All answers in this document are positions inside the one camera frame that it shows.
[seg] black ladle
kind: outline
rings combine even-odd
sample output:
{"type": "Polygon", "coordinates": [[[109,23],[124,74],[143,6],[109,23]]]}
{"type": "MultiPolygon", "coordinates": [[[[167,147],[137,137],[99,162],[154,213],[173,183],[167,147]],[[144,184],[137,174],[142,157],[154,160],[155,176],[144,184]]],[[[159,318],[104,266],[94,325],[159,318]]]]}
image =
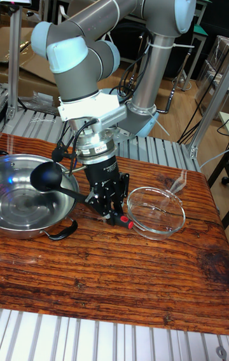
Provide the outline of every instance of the black ladle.
{"type": "Polygon", "coordinates": [[[56,162],[44,162],[37,166],[30,176],[32,186],[39,191],[60,191],[81,203],[85,202],[85,196],[76,191],[61,187],[62,170],[56,162]]]}

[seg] wooden floor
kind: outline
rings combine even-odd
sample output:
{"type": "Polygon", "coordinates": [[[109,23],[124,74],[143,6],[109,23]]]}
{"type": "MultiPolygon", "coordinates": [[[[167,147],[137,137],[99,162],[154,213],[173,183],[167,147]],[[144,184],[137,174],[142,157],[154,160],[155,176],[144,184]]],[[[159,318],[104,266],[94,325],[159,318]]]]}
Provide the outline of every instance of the wooden floor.
{"type": "MultiPolygon", "coordinates": [[[[121,77],[121,72],[122,70],[118,69],[112,78],[102,80],[99,83],[100,88],[104,88],[105,86],[115,86],[119,81],[118,78],[120,79],[121,77]]],[[[169,132],[170,136],[168,136],[157,124],[153,127],[150,136],[170,140],[171,142],[177,142],[197,106],[195,102],[197,86],[193,80],[191,80],[190,83],[190,90],[186,92],[182,92],[179,89],[176,90],[174,98],[172,99],[169,113],[160,114],[159,116],[159,122],[169,132]]],[[[157,108],[165,109],[171,88],[172,84],[169,80],[162,81],[161,88],[159,89],[156,98],[157,108]]],[[[197,111],[191,127],[195,125],[201,118],[202,116],[200,112],[197,111]]],[[[219,154],[220,152],[223,152],[226,149],[226,145],[229,142],[229,137],[220,135],[216,131],[220,125],[220,122],[213,120],[209,129],[204,135],[203,141],[201,142],[198,149],[197,160],[199,165],[203,164],[208,159],[219,154]]],[[[202,168],[202,173],[206,176],[207,179],[209,178],[219,160],[220,158],[217,158],[207,163],[202,168]]],[[[226,172],[222,172],[222,176],[219,176],[218,180],[211,189],[221,218],[225,216],[229,208],[229,184],[227,186],[221,184],[221,178],[223,176],[226,176],[226,172]]],[[[226,230],[226,233],[229,237],[229,228],[226,230]]]]}

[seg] wood grain surface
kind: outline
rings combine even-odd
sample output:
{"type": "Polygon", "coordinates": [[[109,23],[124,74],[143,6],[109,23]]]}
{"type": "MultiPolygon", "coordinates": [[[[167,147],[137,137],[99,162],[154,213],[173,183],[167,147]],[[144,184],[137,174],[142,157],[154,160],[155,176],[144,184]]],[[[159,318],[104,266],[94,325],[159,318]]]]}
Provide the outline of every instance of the wood grain surface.
{"type": "MultiPolygon", "coordinates": [[[[0,149],[51,157],[54,145],[3,135],[0,149]]],[[[69,161],[63,161],[68,167],[69,161]]],[[[139,186],[170,188],[181,170],[118,158],[139,186]]],[[[76,176],[88,193],[85,174],[76,176]]],[[[79,228],[59,242],[0,239],[0,307],[167,329],[229,334],[229,247],[206,183],[196,172],[178,193],[184,227],[164,241],[107,225],[83,205],[79,228]]],[[[68,226],[62,221],[55,229],[68,226]]]]}

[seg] pot handle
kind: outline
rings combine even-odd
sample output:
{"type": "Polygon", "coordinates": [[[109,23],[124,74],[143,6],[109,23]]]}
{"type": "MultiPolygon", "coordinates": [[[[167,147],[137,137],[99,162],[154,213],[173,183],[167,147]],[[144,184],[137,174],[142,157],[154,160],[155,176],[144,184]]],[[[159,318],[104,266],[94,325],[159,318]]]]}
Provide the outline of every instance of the pot handle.
{"type": "Polygon", "coordinates": [[[78,228],[78,223],[76,220],[73,220],[72,224],[70,227],[66,227],[64,228],[59,234],[56,235],[50,235],[47,233],[47,231],[43,230],[45,232],[46,235],[48,235],[49,239],[53,240],[53,241],[59,241],[62,240],[63,238],[68,237],[69,235],[73,234],[78,228]]]}

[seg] glass bowl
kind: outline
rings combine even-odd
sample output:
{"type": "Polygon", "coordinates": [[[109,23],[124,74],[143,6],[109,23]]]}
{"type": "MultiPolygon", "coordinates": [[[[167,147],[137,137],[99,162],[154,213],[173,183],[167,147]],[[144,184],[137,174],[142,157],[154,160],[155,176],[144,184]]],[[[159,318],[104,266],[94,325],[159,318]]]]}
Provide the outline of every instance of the glass bowl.
{"type": "Polygon", "coordinates": [[[127,198],[133,228],[150,240],[164,240],[185,223],[182,201],[168,190],[139,187],[127,198]]]}

